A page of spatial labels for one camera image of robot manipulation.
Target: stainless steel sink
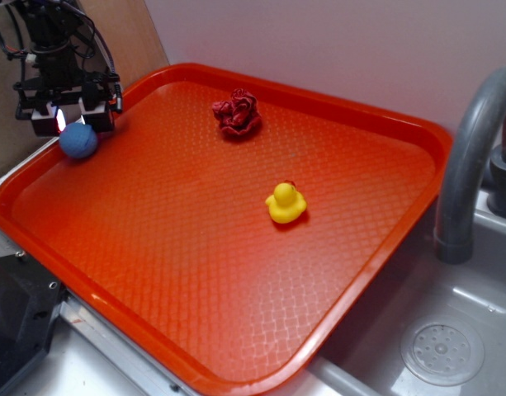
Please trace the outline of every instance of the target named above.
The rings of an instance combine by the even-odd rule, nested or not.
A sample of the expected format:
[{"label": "stainless steel sink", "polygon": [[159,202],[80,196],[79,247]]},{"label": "stainless steel sink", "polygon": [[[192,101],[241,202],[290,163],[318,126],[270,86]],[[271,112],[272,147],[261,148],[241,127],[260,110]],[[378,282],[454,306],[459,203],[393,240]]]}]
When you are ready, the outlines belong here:
[{"label": "stainless steel sink", "polygon": [[506,220],[477,210],[473,258],[449,265],[434,255],[434,217],[431,208],[310,366],[339,393],[506,395]]}]

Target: yellow rubber duck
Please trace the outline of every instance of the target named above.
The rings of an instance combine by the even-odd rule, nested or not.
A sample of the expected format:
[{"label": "yellow rubber duck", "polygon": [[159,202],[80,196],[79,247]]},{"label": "yellow rubber duck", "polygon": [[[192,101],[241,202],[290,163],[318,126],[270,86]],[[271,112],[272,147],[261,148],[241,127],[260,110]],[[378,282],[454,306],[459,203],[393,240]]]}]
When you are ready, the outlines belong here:
[{"label": "yellow rubber duck", "polygon": [[303,195],[288,182],[275,187],[273,195],[266,199],[266,205],[273,221],[280,224],[296,220],[308,207]]}]

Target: sink drain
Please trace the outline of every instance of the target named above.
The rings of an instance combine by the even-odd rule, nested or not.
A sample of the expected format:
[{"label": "sink drain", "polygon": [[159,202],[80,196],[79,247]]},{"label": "sink drain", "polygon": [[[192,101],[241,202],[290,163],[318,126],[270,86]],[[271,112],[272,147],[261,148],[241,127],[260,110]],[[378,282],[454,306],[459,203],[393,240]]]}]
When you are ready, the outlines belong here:
[{"label": "sink drain", "polygon": [[484,362],[484,345],[467,323],[448,316],[428,316],[412,323],[401,339],[409,370],[434,385],[463,384]]}]

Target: gray faucet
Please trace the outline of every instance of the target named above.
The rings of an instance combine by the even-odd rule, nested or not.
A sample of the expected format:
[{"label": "gray faucet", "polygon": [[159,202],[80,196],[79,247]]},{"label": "gray faucet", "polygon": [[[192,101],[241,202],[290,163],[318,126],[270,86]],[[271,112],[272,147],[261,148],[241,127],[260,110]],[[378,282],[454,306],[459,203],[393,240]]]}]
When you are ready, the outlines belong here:
[{"label": "gray faucet", "polygon": [[[503,126],[502,144],[492,150]],[[437,203],[434,246],[437,258],[457,264],[473,254],[473,216],[485,164],[495,188],[488,207],[506,218],[506,67],[480,86],[461,120]]]}]

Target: blue ball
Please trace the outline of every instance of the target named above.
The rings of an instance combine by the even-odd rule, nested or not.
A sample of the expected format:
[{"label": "blue ball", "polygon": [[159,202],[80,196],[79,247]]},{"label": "blue ball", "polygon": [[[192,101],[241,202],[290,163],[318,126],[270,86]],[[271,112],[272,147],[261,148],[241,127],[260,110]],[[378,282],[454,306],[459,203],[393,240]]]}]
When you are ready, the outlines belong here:
[{"label": "blue ball", "polygon": [[60,134],[60,148],[71,158],[85,158],[95,153],[97,134],[90,125],[72,123]]}]

